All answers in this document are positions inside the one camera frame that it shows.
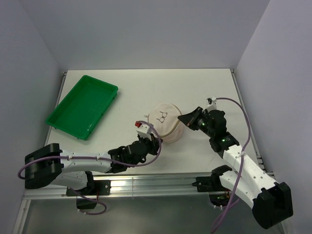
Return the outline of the white mesh laundry bag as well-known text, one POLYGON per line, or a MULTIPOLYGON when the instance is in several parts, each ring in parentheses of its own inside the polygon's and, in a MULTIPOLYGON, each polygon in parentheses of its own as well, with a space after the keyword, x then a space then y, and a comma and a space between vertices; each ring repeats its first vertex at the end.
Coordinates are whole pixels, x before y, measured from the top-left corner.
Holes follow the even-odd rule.
POLYGON ((180 109, 172 103, 160 103, 145 117, 156 129, 165 144, 178 141, 183 134, 184 127, 177 118, 182 115, 180 109))

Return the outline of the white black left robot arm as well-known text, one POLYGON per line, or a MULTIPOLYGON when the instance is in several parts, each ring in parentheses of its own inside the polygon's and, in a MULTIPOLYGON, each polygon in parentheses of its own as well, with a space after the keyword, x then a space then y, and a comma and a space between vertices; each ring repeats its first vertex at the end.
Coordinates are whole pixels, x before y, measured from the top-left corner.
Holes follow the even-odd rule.
POLYGON ((138 136, 130 145, 90 155, 65 151, 58 143, 51 143, 25 157, 18 177, 28 190, 55 184, 89 195, 95 188, 93 172, 117 174, 130 167, 148 165, 147 155, 158 158, 161 146, 162 139, 154 134, 138 136))

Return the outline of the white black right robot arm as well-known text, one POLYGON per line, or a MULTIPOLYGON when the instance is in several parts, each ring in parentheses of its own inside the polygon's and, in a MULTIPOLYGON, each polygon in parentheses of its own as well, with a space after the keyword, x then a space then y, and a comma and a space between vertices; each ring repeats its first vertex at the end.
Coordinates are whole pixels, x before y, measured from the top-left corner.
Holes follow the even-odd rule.
POLYGON ((178 116, 189 129, 200 130, 226 165, 212 170, 210 176, 200 176, 192 184, 198 192, 230 190, 249 205, 257 223, 268 229, 293 216, 290 187, 265 173, 227 131, 225 113, 220 110, 194 111, 178 116))

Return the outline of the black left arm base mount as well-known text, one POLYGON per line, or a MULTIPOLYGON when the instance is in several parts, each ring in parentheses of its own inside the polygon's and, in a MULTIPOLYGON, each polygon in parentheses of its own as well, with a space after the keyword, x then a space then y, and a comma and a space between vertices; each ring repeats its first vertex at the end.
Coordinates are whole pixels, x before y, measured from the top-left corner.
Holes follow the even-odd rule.
POLYGON ((106 212, 107 206, 99 200, 102 195, 109 195, 111 189, 110 180, 95 180, 93 186, 86 187, 79 191, 74 191, 67 188, 67 197, 76 197, 76 207, 79 212, 86 215, 100 215, 106 212), (91 210, 95 209, 97 205, 101 205, 103 210, 101 212, 92 213, 91 210))

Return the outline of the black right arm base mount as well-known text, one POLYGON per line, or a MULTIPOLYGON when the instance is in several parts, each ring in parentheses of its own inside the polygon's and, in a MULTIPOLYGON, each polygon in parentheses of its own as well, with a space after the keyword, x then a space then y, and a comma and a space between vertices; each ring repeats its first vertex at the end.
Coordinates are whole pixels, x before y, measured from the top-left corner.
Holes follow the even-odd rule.
POLYGON ((214 209, 225 209, 230 200, 230 190, 221 185, 214 176, 199 176, 192 183, 198 193, 208 193, 214 209))

